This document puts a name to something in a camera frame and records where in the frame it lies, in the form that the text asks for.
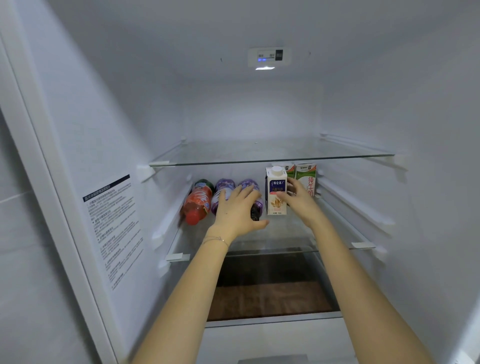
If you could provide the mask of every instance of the instruction label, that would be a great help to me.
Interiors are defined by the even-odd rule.
[[[143,236],[126,175],[83,198],[93,224],[95,241],[113,290],[143,252]]]

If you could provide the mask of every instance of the milk carton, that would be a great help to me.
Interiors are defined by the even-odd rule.
[[[268,215],[286,215],[287,203],[280,200],[276,193],[287,191],[287,172],[283,167],[274,166],[266,169],[265,200]]]
[[[310,196],[313,196],[317,179],[317,165],[315,163],[296,164],[295,179],[303,184]]]
[[[272,167],[280,166],[283,167],[285,172],[287,172],[287,176],[291,178],[295,178],[295,164],[293,162],[279,162],[279,163],[272,163]]]

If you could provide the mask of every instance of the refrigerator door frame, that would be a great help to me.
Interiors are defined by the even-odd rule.
[[[21,82],[18,79],[20,72],[24,73],[24,77],[32,86],[31,95],[36,102],[42,103],[41,95],[36,92],[38,88],[32,75],[33,70],[29,64],[28,52],[23,45],[22,30],[14,7],[11,3],[4,2],[0,5],[0,105],[2,112],[99,357],[104,364],[118,363],[114,352],[114,343],[116,342],[117,345],[121,343],[118,338],[109,337],[107,333],[105,318],[100,314],[93,287],[88,280],[73,239],[71,227],[65,216],[64,209],[66,207],[60,202],[57,186],[51,173],[51,165],[56,161],[47,158],[48,153],[45,148],[50,147],[46,143],[40,142],[36,127],[41,126],[38,123],[35,125],[33,122],[32,110],[28,109],[22,93]]]

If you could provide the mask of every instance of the bracelet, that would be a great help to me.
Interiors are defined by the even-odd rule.
[[[227,242],[225,240],[223,240],[220,236],[205,236],[204,241],[202,241],[202,245],[205,244],[205,242],[210,241],[210,240],[220,240],[221,242],[223,242],[227,246],[227,249],[230,248],[230,246],[227,244]]]

